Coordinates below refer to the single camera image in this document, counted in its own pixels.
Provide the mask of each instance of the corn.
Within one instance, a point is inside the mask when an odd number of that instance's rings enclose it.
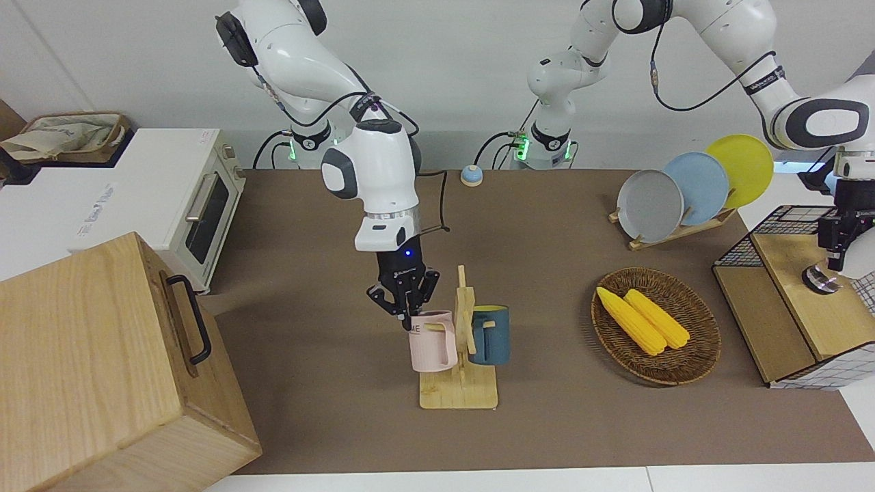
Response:
[[[623,331],[641,347],[648,355],[659,355],[665,351],[666,341],[656,331],[650,321],[644,319],[620,296],[603,287],[596,289],[598,298],[612,318],[619,324]]]
[[[656,331],[665,338],[669,347],[681,348],[690,341],[690,332],[641,292],[631,289],[623,299],[650,321]]]

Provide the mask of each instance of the blue mug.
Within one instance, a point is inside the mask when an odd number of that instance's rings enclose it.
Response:
[[[475,306],[471,327],[476,354],[468,360],[497,366],[510,361],[510,311],[507,306]]]

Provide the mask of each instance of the brown table mat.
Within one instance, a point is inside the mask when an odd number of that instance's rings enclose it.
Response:
[[[513,355],[498,368],[497,410],[424,411],[400,323],[365,295],[377,267],[353,246],[361,203],[332,197],[318,172],[248,172],[203,298],[264,448],[239,473],[875,460],[838,392],[760,380],[711,274],[741,220],[628,251],[606,219],[628,175],[487,172],[467,188],[451,172],[452,232],[423,238],[444,274],[428,307],[452,309],[465,264],[479,303],[510,306]],[[428,227],[440,178],[417,183]],[[598,280],[627,266],[677,276],[714,312],[723,354],[702,381],[648,387],[581,327]]]

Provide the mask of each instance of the oven window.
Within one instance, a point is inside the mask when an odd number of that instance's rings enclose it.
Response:
[[[185,246],[200,264],[204,264],[207,260],[207,253],[210,246],[213,245],[213,238],[219,228],[221,215],[225,211],[227,203],[228,187],[225,186],[220,177],[216,180],[213,194],[210,195],[206,204],[203,219],[192,224],[192,228],[188,231],[188,237],[185,239]]]

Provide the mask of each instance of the oven knob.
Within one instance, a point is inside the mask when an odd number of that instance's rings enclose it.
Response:
[[[221,146],[222,155],[225,156],[225,159],[235,158],[237,157],[236,152],[234,152],[234,147],[229,144],[224,144]]]

